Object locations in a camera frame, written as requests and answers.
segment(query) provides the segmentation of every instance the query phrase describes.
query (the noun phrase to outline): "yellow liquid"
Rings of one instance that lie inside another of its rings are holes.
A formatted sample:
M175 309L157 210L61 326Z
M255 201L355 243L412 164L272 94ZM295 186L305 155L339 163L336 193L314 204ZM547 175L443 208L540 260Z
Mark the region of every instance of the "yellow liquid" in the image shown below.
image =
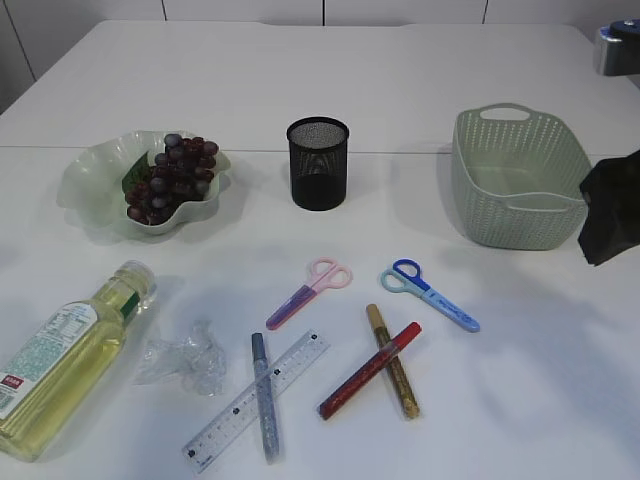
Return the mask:
M38 458L120 352L125 338L120 309L138 298L112 278L91 300L77 302L91 305L98 320L0 420L0 450L24 461Z

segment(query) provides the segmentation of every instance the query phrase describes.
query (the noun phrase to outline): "clear plastic ruler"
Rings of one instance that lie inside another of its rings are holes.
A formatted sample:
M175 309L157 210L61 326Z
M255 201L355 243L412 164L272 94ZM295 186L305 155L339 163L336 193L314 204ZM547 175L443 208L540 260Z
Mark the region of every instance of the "clear plastic ruler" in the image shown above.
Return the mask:
M329 348L329 344L309 330L294 343L265 374L271 379L274 398L284 392L296 378ZM196 473L202 473L251 423L258 418L256 384L249 385L193 440L182 453Z

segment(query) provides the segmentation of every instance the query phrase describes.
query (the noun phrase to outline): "green plastic basket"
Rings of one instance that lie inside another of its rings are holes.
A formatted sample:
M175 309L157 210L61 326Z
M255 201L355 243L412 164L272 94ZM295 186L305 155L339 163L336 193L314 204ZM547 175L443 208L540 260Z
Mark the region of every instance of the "green plastic basket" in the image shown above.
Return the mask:
M527 118L483 116L496 109L518 110ZM560 246L586 216L579 185L590 170L575 135L553 115L499 103L467 110L456 120L453 195L467 235L482 245Z

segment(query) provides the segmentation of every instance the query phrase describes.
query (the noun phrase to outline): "grape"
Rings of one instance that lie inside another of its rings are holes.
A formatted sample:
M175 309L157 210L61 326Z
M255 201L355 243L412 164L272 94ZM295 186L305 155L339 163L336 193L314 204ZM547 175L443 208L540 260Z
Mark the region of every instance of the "grape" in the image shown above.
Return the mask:
M199 147L198 145L189 145L188 147L185 147L185 151L184 153L188 156L188 157L198 157L200 155L200 150L201 147Z
M200 195L206 195L209 191L209 182L206 180L198 180L196 182L196 192Z
M178 168L184 170L185 172L193 172L193 169L196 168L198 162L194 158L183 158L178 161Z
M154 157L151 180L125 194L127 216L144 225L160 225L184 202L202 201L210 191L218 145L202 137L168 134L164 153Z
M140 197L138 196L138 192L136 192L135 190L129 190L125 195L124 195L124 200L125 202L127 202L129 205L137 205L140 203Z
M177 133L170 133L164 137L164 144L169 148L177 147L182 145L182 137Z
M180 160L184 156L184 147L173 147L169 150L169 158L171 160Z
M160 210L151 210L149 212L149 225L160 225L169 220Z
M140 182L136 184L135 192L136 192L136 196L138 196L140 200L144 200L149 196L149 193L151 193L151 190L149 189L148 184L144 182Z
M167 165L169 165L169 157L167 157L166 153L159 153L158 155L156 155L155 163L159 167L166 167Z
M218 153L218 144L215 142L204 142L204 144L202 145L202 151L205 153L205 155L215 155L216 153Z
M167 196L162 196L162 197L153 197L151 199L151 206L153 208L164 208L167 206L167 204L169 203L169 198Z
M196 167L195 176L198 180L205 180L207 183L210 183L213 180L213 172L211 170L207 170L206 168Z
M171 176L171 170L169 170L169 167L156 167L153 170L153 176L160 178L169 178Z
M173 192L177 193L178 195L183 195L187 199L191 198L194 193L193 187L183 181L176 182L176 184L173 186Z
M209 156L209 157L202 157L199 161L198 161L198 166L203 167L203 168L213 168L216 166L216 159Z
M167 191L167 181L164 178L154 177L149 182L149 187L156 193L164 193Z
M129 207L127 208L127 216L131 220L135 220L136 222L143 223L145 225L149 224L146 215L144 212L138 207Z
M173 205L167 205L161 210L162 215L169 220L171 216L176 212L176 207Z

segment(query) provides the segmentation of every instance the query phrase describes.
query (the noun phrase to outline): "blue scissors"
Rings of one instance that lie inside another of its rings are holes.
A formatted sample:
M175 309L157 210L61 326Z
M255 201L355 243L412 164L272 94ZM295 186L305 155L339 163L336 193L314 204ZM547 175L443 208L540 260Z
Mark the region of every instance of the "blue scissors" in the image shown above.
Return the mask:
M400 268L402 266L415 268L416 274L409 275L407 272L403 271ZM398 280L402 285L399 287L390 285L387 281L387 278L389 276ZM453 320L468 332L475 333L480 331L480 324L476 322L473 317L464 313L460 308L454 305L453 302L444 298L433 288L431 288L429 284L422 280L422 269L420 268L420 265L418 265L413 260L403 258L396 261L393 264L392 268L389 268L382 272L380 283L382 283L382 286L385 289L393 293L413 293L416 297L420 297L422 300L427 302L429 305L431 305L446 317Z

